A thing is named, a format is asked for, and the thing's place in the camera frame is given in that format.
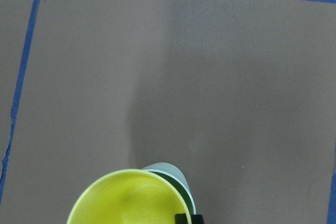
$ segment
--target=white cup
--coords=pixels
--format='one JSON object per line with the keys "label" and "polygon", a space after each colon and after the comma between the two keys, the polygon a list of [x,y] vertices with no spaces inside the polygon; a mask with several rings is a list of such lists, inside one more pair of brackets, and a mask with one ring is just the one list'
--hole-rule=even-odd
{"label": "white cup", "polygon": [[155,163],[142,169],[153,172],[171,183],[181,194],[190,214],[196,214],[194,199],[191,195],[187,180],[180,169],[169,163]]}

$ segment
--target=yellow cup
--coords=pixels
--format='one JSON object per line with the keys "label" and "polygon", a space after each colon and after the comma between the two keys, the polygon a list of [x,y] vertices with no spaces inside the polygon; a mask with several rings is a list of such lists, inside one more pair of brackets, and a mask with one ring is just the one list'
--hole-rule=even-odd
{"label": "yellow cup", "polygon": [[175,224],[175,214],[191,217],[180,193],[159,175],[119,170],[89,186],[75,203],[67,224]]}

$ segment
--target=cup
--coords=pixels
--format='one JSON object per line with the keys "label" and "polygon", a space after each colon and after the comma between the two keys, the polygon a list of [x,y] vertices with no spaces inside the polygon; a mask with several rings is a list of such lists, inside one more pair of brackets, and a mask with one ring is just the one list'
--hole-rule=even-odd
{"label": "cup", "polygon": [[156,173],[124,169],[107,174],[79,197],[67,224],[175,224],[191,215],[177,189]]}
{"label": "cup", "polygon": [[194,199],[191,195],[187,180],[185,179],[183,173],[176,166],[169,163],[155,163],[145,168],[149,172],[158,174],[159,176],[166,179],[170,184],[172,184],[176,190],[181,194],[182,198],[188,206],[190,214],[196,214],[196,207]]}

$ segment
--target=black object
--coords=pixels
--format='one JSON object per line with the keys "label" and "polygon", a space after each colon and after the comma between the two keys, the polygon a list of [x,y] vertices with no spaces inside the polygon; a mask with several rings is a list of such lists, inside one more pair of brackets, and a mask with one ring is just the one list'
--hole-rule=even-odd
{"label": "black object", "polygon": [[[187,224],[187,216],[185,214],[175,215],[175,224]],[[192,224],[204,224],[202,215],[191,215]]]}

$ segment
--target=gray surface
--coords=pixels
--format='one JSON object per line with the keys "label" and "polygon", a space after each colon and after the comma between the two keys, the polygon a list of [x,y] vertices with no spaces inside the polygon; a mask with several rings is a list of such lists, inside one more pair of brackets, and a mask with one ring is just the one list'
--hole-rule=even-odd
{"label": "gray surface", "polygon": [[206,223],[325,223],[335,5],[43,0],[0,223],[65,223],[116,169],[171,162]]}
{"label": "gray surface", "polygon": [[8,141],[10,108],[32,0],[0,0],[0,157]]}

